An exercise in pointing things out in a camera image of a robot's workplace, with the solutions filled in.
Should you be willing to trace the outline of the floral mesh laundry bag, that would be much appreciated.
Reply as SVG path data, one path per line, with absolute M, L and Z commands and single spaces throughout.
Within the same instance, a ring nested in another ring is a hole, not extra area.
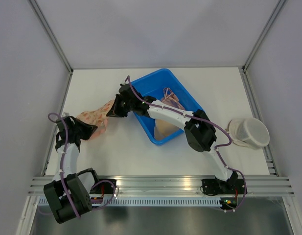
M 108 125 L 107 113 L 110 111 L 113 104 L 114 100 L 110 100 L 99 109 L 94 111 L 84 111 L 76 117 L 78 120 L 86 124 L 97 126 L 97 129 L 89 140 L 93 140 L 105 133 Z

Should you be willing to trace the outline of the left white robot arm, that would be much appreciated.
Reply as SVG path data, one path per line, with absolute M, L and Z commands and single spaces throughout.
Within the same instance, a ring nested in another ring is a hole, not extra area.
M 100 191 L 101 182 L 92 168 L 77 172 L 77 159 L 82 140 L 89 140 L 97 126 L 67 115 L 48 114 L 58 128 L 55 150 L 58 166 L 52 181 L 44 185 L 44 195 L 57 223 L 62 224 L 92 210 L 90 193 Z

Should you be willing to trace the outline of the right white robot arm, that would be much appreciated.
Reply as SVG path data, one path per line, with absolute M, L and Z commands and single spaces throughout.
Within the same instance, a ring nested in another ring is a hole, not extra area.
M 188 145 L 209 157 L 218 189 L 229 193 L 235 188 L 237 170 L 230 168 L 219 153 L 219 148 L 231 145 L 232 139 L 223 128 L 211 122 L 203 110 L 181 110 L 152 96 L 142 96 L 132 84 L 122 84 L 107 116 L 123 118 L 128 116 L 128 112 L 163 120 L 183 130 Z

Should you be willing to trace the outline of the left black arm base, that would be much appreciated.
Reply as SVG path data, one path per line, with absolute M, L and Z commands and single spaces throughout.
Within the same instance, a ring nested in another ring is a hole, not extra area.
M 92 186 L 90 194 L 114 194 L 116 191 L 116 183 L 116 179 L 101 179 Z

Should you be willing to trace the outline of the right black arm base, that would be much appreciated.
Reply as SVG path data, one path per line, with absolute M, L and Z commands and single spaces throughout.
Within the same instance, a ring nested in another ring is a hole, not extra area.
M 237 179 L 232 186 L 217 179 L 202 179 L 201 182 L 200 191 L 207 196 L 243 195 L 246 189 L 242 179 Z

